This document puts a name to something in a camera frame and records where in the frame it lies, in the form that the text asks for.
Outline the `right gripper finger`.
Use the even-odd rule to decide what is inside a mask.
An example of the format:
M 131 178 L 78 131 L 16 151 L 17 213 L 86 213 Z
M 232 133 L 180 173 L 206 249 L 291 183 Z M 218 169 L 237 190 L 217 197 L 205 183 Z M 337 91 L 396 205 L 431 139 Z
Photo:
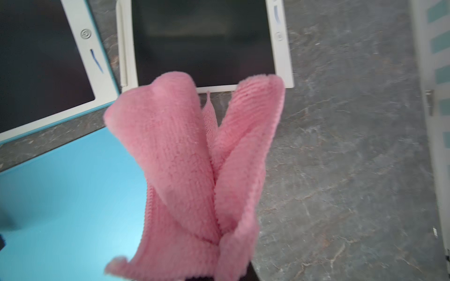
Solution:
M 240 281 L 260 281 L 251 262 L 248 264 L 246 274 L 240 278 Z

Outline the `pink cleaning cloth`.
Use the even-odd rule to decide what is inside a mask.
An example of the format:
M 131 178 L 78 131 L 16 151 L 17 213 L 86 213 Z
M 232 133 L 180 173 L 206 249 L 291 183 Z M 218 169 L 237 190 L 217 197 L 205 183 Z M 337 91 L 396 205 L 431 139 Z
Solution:
M 186 73 L 122 93 L 104 122 L 144 172 L 144 230 L 133 258 L 114 258 L 105 273 L 134 281 L 244 277 L 284 98 L 281 77 L 246 78 L 218 122 Z

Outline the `blue front drawing tablet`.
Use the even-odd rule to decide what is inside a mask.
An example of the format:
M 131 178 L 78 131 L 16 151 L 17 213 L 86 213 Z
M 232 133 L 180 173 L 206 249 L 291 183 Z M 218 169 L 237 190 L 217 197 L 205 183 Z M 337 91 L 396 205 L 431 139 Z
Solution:
M 110 281 L 143 232 L 142 170 L 101 129 L 1 173 L 3 281 Z

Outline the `blue drawing tablet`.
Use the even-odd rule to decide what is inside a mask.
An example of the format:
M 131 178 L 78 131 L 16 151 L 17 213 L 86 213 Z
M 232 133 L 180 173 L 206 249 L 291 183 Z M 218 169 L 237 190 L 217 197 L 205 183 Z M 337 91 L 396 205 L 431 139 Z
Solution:
M 1 173 L 3 281 L 110 281 L 143 232 L 142 170 L 101 129 Z
M 87 1 L 1 2 L 1 142 L 119 96 Z

